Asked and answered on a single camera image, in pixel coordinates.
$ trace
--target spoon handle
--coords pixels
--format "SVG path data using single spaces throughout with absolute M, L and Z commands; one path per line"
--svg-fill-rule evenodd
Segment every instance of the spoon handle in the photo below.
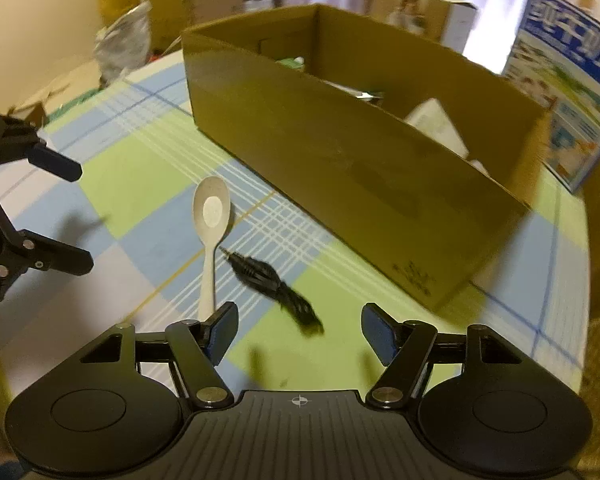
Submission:
M 206 321 L 216 310 L 216 282 L 214 278 L 215 247 L 205 248 L 205 263 L 200 281 L 200 299 L 198 300 L 198 320 Z

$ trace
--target table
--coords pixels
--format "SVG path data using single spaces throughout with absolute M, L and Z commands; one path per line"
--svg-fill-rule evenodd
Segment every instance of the table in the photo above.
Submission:
M 227 385 L 289 390 L 357 388 L 383 368 L 360 329 L 373 301 L 396 319 L 441 332 L 485 323 L 578 390 L 589 310 L 586 210 L 543 170 L 534 210 L 508 246 L 445 306 L 430 312 L 312 218 L 200 133 L 182 54 L 117 82 L 45 129 L 49 145 L 83 165 L 67 183 L 16 162 L 0 167 L 0 201 L 17 228 L 89 251 L 90 274 L 30 270 L 0 304 L 0 416 L 8 400 L 109 326 L 138 332 L 196 317 L 203 251 L 190 216 L 197 183 L 228 183 L 236 221 L 222 245 L 271 263 L 314 306 L 324 336 L 247 290 L 216 256 L 218 304 L 235 301 L 238 335 L 219 365 Z M 169 383 L 163 365 L 143 373 Z M 432 383 L 459 373 L 437 365 Z

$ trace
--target crosshair logo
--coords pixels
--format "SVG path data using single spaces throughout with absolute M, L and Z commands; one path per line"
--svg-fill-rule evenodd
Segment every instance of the crosshair logo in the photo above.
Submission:
M 291 402 L 294 403 L 298 408 L 302 408 L 306 403 L 311 401 L 302 395 L 298 395 L 297 397 L 291 399 Z

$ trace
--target open cardboard box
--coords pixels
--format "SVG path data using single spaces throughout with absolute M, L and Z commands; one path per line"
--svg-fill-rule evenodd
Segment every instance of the open cardboard box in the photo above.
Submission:
M 448 48 L 322 5 L 189 28 L 183 45 L 200 130 L 425 306 L 528 211 L 548 116 Z M 297 56 L 305 72 L 273 61 Z M 383 91 L 383 109 L 321 79 Z M 491 178 L 401 120 L 432 97 Z

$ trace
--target beige spoon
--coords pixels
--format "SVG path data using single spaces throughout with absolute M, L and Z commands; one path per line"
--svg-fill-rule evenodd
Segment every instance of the beige spoon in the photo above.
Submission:
M 205 247 L 205 263 L 200 282 L 198 320 L 207 320 L 216 310 L 214 254 L 229 225 L 231 199 L 229 189 L 219 176 L 208 176 L 198 184 L 193 195 L 193 223 Z

